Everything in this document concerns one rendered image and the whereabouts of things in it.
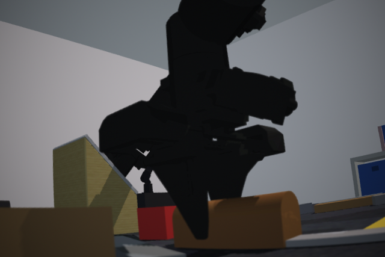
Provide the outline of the red cube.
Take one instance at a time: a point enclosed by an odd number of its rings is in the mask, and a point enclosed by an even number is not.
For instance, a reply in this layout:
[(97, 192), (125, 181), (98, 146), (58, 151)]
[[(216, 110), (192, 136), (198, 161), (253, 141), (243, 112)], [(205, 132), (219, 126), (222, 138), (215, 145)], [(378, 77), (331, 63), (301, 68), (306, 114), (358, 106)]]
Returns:
[(176, 207), (137, 208), (140, 240), (168, 240), (174, 238), (172, 215)]

